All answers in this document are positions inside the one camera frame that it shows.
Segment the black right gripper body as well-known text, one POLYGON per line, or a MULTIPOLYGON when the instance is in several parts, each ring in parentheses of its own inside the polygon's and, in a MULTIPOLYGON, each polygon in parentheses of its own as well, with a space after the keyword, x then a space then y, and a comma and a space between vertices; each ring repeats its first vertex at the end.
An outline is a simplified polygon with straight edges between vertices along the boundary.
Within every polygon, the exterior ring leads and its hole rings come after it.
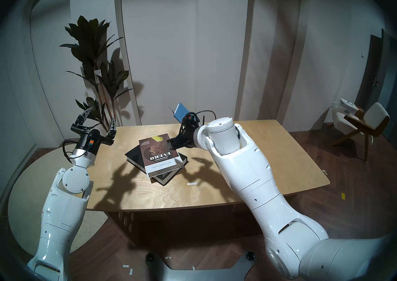
POLYGON ((197 148, 194 142, 195 131, 202 126, 199 119, 185 119, 181 123, 180 131, 177 136, 177 149, 186 148, 197 148))

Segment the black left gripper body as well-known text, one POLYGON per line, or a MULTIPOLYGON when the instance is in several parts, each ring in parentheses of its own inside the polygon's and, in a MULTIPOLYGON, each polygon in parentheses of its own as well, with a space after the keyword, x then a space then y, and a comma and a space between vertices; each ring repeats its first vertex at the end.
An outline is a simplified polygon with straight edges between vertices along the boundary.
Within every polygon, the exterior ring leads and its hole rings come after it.
POLYGON ((71 130, 80 135, 75 150, 83 150, 86 155, 91 153, 96 156, 101 144, 111 146, 114 143, 115 135, 106 134, 106 136, 102 136, 97 129, 89 130, 88 127, 80 127, 72 124, 71 130))

